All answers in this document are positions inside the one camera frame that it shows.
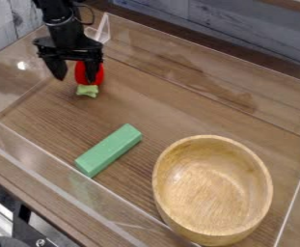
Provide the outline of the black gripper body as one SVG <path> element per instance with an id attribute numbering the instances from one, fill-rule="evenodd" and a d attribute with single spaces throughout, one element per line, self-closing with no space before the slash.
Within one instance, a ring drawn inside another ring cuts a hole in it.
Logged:
<path id="1" fill-rule="evenodd" d="M 102 61 L 102 44 L 86 37 L 84 26 L 76 19 L 61 22 L 45 21 L 49 35 L 35 38 L 31 43 L 37 56 L 46 64 L 82 61 L 98 64 Z"/>

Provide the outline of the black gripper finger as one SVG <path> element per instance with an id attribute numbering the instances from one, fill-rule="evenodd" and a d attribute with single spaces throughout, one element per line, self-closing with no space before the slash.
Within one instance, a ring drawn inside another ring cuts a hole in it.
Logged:
<path id="1" fill-rule="evenodd" d="M 57 80 L 62 80 L 68 71 L 65 59 L 61 57 L 43 57 L 45 65 Z"/>
<path id="2" fill-rule="evenodd" d="M 97 83 L 97 73 L 100 69 L 100 63 L 94 61 L 86 61 L 85 62 L 85 76 L 89 84 Z"/>

